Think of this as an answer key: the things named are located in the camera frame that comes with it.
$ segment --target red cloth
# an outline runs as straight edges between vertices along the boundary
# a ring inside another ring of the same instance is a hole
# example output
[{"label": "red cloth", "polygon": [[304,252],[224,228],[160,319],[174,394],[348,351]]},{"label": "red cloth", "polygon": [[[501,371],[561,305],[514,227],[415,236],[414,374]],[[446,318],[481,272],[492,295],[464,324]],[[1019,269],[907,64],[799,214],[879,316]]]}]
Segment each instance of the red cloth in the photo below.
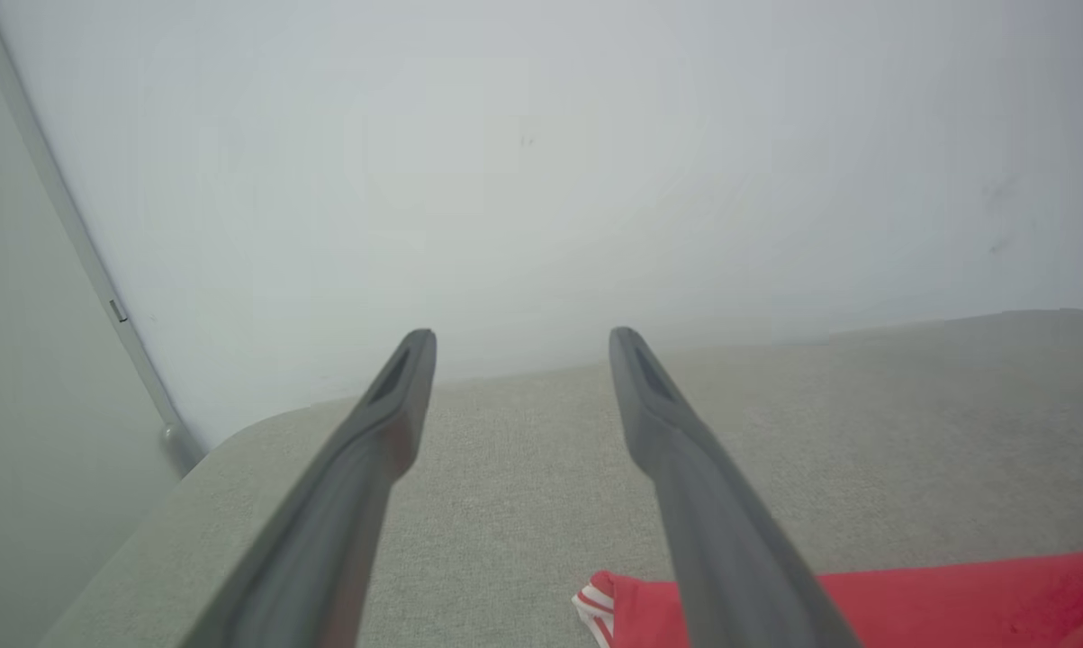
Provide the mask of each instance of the red cloth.
[{"label": "red cloth", "polygon": [[[820,580],[866,648],[1083,648],[1083,554]],[[598,571],[574,606],[604,646],[689,646],[676,583]]]}]

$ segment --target metal frame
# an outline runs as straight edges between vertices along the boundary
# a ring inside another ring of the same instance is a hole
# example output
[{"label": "metal frame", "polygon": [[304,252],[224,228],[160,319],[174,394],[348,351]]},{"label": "metal frame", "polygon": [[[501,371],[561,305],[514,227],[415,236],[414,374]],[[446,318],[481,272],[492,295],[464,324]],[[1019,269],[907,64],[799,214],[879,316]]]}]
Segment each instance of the metal frame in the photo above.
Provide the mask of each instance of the metal frame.
[{"label": "metal frame", "polygon": [[29,152],[29,158],[34,160],[34,168],[40,178],[40,183],[44,185],[45,195],[56,210],[56,217],[61,219],[61,224],[68,235],[73,249],[77,251],[81,268],[84,269],[89,283],[93,285],[93,293],[96,293],[104,308],[105,315],[113,323],[117,337],[120,338],[121,346],[125,346],[130,360],[141,376],[142,384],[146,392],[153,399],[153,405],[157,409],[157,414],[164,422],[164,430],[159,432],[159,443],[166,451],[169,459],[180,475],[187,475],[188,471],[199,463],[205,456],[205,446],[184,426],[182,417],[178,414],[173,403],[169,399],[166,386],[161,383],[161,377],[145,352],[145,345],[142,338],[138,337],[136,328],[129,320],[129,312],[126,311],[125,302],[113,286],[113,280],[105,271],[101,257],[97,256],[96,247],[89,238],[88,230],[84,229],[84,221],[81,219],[77,205],[73,202],[73,194],[69,194],[68,186],[62,177],[61,169],[56,167],[56,159],[52,156],[49,142],[44,132],[40,130],[40,122],[36,118],[34,105],[29,102],[25,88],[19,81],[17,68],[9,56],[5,41],[2,39],[0,30],[0,88],[1,94],[5,99],[13,122],[17,125],[17,131],[25,142]]},{"label": "metal frame", "polygon": [[429,329],[397,345],[182,648],[355,644],[389,489],[417,459],[436,359]]},{"label": "metal frame", "polygon": [[625,445],[657,493],[690,645],[861,648],[638,332],[614,328],[610,362]]}]

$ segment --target white wall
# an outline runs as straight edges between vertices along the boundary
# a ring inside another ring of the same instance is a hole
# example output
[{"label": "white wall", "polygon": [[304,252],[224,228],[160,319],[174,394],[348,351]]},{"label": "white wall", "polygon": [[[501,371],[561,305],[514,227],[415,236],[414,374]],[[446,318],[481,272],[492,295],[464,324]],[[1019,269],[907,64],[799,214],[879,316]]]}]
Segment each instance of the white wall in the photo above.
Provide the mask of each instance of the white wall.
[{"label": "white wall", "polygon": [[0,91],[0,648],[35,646],[178,483]]},{"label": "white wall", "polygon": [[1083,308],[1083,1],[0,0],[212,443],[653,345]]}]

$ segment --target gray couch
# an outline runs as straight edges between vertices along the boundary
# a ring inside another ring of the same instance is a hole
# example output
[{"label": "gray couch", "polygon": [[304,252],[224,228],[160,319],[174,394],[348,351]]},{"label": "gray couch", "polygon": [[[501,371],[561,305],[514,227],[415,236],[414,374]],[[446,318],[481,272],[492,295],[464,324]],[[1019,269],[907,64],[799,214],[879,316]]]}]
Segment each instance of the gray couch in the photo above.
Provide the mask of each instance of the gray couch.
[{"label": "gray couch", "polygon": [[[673,578],[604,333],[601,364],[434,389],[389,503],[361,645],[588,648],[569,599],[593,571]],[[769,348],[649,341],[817,571],[1083,549],[1083,311]],[[178,645],[352,405],[230,438],[44,645]]]}]

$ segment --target white stripe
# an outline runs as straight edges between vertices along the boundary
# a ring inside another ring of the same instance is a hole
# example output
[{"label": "white stripe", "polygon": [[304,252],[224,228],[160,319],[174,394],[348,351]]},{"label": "white stripe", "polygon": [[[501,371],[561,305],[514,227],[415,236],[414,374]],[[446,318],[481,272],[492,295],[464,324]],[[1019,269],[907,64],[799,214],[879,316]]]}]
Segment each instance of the white stripe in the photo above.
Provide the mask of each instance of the white stripe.
[{"label": "white stripe", "polygon": [[585,587],[582,587],[582,594],[584,594],[585,597],[588,598],[589,600],[593,600],[593,602],[599,602],[601,604],[601,606],[604,606],[612,610],[612,596],[604,595],[604,593],[598,589],[598,587],[587,585]]},{"label": "white stripe", "polygon": [[598,640],[598,648],[610,648],[610,641],[601,634],[601,628],[593,621],[595,614],[586,612],[586,610],[595,610],[601,613],[601,618],[604,620],[605,627],[610,628],[610,637],[612,637],[612,614],[602,613],[598,608],[591,608],[582,602],[580,599],[574,596],[574,607],[577,608],[578,619],[582,619],[582,623],[589,628],[589,632],[593,635],[593,639]]},{"label": "white stripe", "polygon": [[605,620],[605,622],[611,622],[612,612],[606,612],[602,608],[595,608],[589,606],[585,600],[574,596],[574,607],[577,608],[578,612],[585,612],[590,617],[600,617],[600,619]]}]

